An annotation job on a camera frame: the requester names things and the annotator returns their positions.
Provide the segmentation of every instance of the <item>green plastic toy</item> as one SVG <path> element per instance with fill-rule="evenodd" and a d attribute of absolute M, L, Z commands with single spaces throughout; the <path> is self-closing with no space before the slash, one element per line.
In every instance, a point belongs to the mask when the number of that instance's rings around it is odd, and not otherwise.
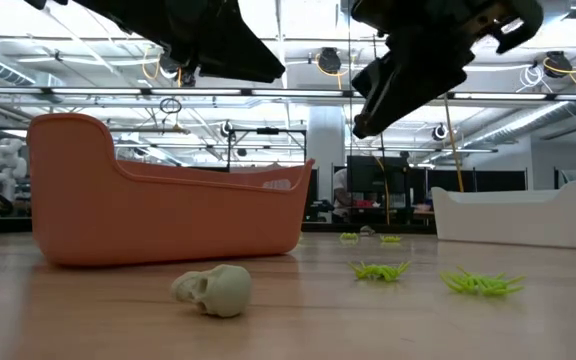
<path fill-rule="evenodd" d="M 518 276 L 514 279 L 507 280 L 504 279 L 504 276 L 506 276 L 505 273 L 492 277 L 481 274 L 471 274 L 460 266 L 457 266 L 457 269 L 459 269 L 463 274 L 442 272 L 440 273 L 440 277 L 446 286 L 458 293 L 502 296 L 521 291 L 524 288 L 523 286 L 510 287 L 510 285 L 522 281 L 526 278 L 525 276 Z"/>
<path fill-rule="evenodd" d="M 401 241 L 400 236 L 382 236 L 381 242 L 382 243 L 397 243 Z"/>
<path fill-rule="evenodd" d="M 359 240 L 359 235 L 355 233 L 343 233 L 339 236 L 339 240 Z"/>
<path fill-rule="evenodd" d="M 352 263 L 348 263 L 350 267 L 355 271 L 357 279 L 372 279 L 372 280 L 384 280 L 386 282 L 396 281 L 397 278 L 406 272 L 408 266 L 410 266 L 410 261 L 402 263 L 398 267 L 392 267 L 388 265 L 364 265 L 363 262 L 360 266 L 355 266 Z"/>

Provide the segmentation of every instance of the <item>white robot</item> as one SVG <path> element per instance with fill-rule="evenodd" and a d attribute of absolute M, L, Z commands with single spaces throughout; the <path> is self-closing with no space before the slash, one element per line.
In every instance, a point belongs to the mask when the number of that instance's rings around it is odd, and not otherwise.
<path fill-rule="evenodd" d="M 19 139 L 2 139 L 0 144 L 0 194 L 10 202 L 15 201 L 17 179 L 28 171 L 26 160 L 19 156 L 23 145 Z"/>

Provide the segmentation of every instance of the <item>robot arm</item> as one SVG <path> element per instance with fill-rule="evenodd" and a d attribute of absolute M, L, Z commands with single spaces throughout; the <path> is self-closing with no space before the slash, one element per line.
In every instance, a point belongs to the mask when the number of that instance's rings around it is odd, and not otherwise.
<path fill-rule="evenodd" d="M 16 179 L 26 176 L 28 166 L 26 160 L 19 157 L 19 149 L 23 142 L 19 139 L 2 139 L 0 145 L 0 184 L 1 194 L 13 201 L 15 197 Z"/>
<path fill-rule="evenodd" d="M 47 0 L 26 0 L 43 10 Z M 159 44 L 182 74 L 271 83 L 286 70 L 246 26 L 237 0 L 74 0 Z M 68 0 L 57 0 L 66 5 Z"/>
<path fill-rule="evenodd" d="M 531 39 L 543 10 L 536 0 L 357 0 L 352 17 L 388 35 L 388 53 L 352 80 L 366 98 L 353 128 L 363 139 L 463 83 L 482 37 L 499 41 L 498 54 Z"/>
<path fill-rule="evenodd" d="M 66 5 L 68 0 L 56 0 Z M 165 49 L 182 73 L 272 82 L 284 66 L 250 31 L 237 0 L 74 0 Z M 366 98 L 355 117 L 359 138 L 390 124 L 466 80 L 471 46 L 484 36 L 503 54 L 532 38 L 543 22 L 537 0 L 342 0 L 352 17 L 388 35 L 389 52 L 352 81 Z M 46 0 L 26 0 L 43 9 Z M 522 22 L 513 30 L 507 27 Z"/>

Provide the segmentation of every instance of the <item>computer monitor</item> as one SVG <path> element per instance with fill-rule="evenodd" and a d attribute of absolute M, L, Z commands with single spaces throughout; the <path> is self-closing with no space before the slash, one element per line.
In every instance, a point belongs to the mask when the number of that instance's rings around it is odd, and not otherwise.
<path fill-rule="evenodd" d="M 383 193 L 385 183 L 391 194 L 406 193 L 406 159 L 398 157 L 348 156 L 348 189 L 351 192 Z"/>

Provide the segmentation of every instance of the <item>column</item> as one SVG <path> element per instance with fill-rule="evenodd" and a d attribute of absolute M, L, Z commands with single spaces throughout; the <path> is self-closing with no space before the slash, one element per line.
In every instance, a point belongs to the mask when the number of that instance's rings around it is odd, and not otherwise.
<path fill-rule="evenodd" d="M 333 202 L 333 166 L 344 166 L 346 119 L 341 106 L 314 106 L 308 120 L 308 157 L 319 169 L 319 198 Z"/>

